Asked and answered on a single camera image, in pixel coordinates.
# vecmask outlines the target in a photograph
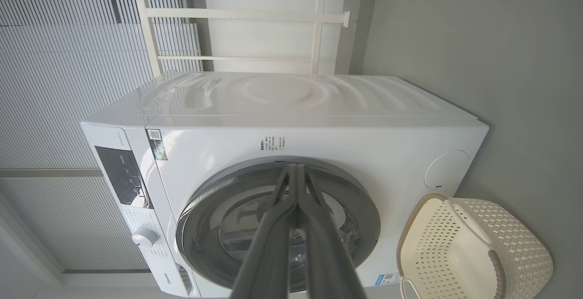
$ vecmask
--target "metal railing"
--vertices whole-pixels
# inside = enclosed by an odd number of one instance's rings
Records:
[[[148,59],[152,66],[154,77],[162,74],[161,60],[189,59],[189,60],[239,60],[239,61],[285,61],[309,62],[310,73],[318,73],[322,24],[335,23],[348,27],[350,12],[341,15],[324,13],[324,1],[316,0],[313,13],[301,11],[260,11],[260,10],[221,10],[221,9],[191,9],[191,8],[152,8],[148,7],[148,0],[136,0],[140,23],[142,25]],[[312,40],[312,56],[310,59],[296,57],[268,57],[268,56],[168,56],[159,55],[154,38],[152,18],[179,17],[179,18],[218,18],[218,19],[251,19],[251,20],[278,20],[278,21],[312,21],[314,36]]]

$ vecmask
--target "washing machine door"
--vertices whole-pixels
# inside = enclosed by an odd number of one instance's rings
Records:
[[[266,157],[236,164],[206,181],[179,218],[179,251],[201,276],[232,288],[283,168],[309,165],[354,266],[377,243],[381,222],[363,187],[340,168],[301,157]],[[306,290],[306,246],[290,234],[290,291]]]

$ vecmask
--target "gray floor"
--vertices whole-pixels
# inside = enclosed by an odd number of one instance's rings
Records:
[[[581,298],[583,0],[376,0],[363,73],[490,125],[457,195],[501,204],[546,245],[538,299]]]

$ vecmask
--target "corrugated metal wall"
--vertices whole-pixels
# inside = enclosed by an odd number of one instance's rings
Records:
[[[0,169],[97,167],[79,121],[152,79],[138,22],[135,0],[0,0]],[[161,54],[199,54],[196,25],[154,22]],[[7,179],[0,191],[66,269],[147,268],[102,179]]]

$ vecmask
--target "washing machine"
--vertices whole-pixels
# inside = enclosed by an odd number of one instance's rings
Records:
[[[397,77],[168,72],[81,122],[160,289],[228,297],[277,178],[307,164],[362,286],[395,282],[421,197],[452,196],[488,127]],[[290,234],[290,291],[306,252]]]

